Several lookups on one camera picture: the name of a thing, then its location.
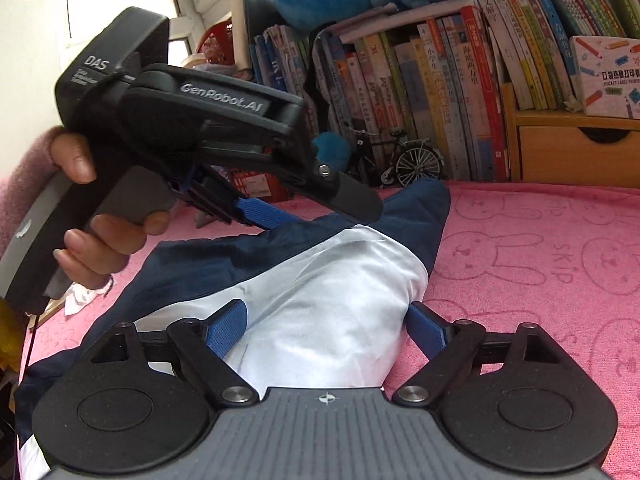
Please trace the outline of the blue plush ball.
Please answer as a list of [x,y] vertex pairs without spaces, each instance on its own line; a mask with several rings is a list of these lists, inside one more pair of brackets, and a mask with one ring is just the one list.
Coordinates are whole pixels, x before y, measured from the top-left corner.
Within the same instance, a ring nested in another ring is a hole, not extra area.
[[317,150],[318,162],[336,171],[347,170],[349,159],[352,157],[352,146],[340,134],[322,132],[312,140],[312,145]]

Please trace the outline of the miniature black bicycle model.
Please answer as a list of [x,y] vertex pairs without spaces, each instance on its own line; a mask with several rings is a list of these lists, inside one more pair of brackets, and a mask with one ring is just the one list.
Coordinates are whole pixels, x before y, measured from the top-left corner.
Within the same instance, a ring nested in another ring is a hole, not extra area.
[[347,127],[354,135],[355,146],[347,163],[347,173],[371,188],[390,188],[400,185],[406,188],[416,180],[445,177],[445,163],[442,154],[428,139],[407,140],[405,131],[392,134],[392,154],[378,166],[376,148],[384,148],[383,142],[376,142],[379,133]]

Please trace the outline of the white label printer box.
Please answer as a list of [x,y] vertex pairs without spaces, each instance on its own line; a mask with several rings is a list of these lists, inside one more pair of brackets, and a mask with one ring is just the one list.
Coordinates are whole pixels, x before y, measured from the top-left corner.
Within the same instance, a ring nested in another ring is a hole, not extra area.
[[634,38],[574,36],[582,110],[587,116],[639,119],[640,48]]

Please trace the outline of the navy white jacket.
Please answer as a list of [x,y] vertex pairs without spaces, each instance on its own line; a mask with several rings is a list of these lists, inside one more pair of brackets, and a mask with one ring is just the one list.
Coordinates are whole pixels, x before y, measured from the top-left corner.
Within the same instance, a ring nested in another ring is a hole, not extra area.
[[422,179],[367,226],[338,214],[256,235],[160,243],[84,337],[118,322],[162,330],[233,299],[247,326],[227,363],[256,390],[378,387],[423,298],[448,218],[446,185]]

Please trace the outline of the wooden desk drawer organizer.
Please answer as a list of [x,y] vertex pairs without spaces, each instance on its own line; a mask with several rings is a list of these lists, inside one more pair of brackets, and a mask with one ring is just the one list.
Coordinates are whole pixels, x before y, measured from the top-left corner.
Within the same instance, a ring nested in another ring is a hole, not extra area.
[[510,84],[500,93],[513,182],[638,188],[637,119],[519,110]]

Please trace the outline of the row of upright books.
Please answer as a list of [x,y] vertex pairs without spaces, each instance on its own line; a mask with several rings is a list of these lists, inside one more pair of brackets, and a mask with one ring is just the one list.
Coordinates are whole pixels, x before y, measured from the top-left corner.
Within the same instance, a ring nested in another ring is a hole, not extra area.
[[389,3],[311,32],[282,18],[250,53],[260,84],[306,101],[316,136],[338,133],[354,149],[348,126],[379,133],[382,167],[392,134],[405,131],[440,151],[445,178],[503,181],[500,82],[510,80],[521,110],[584,113],[574,36],[639,40],[639,0]]

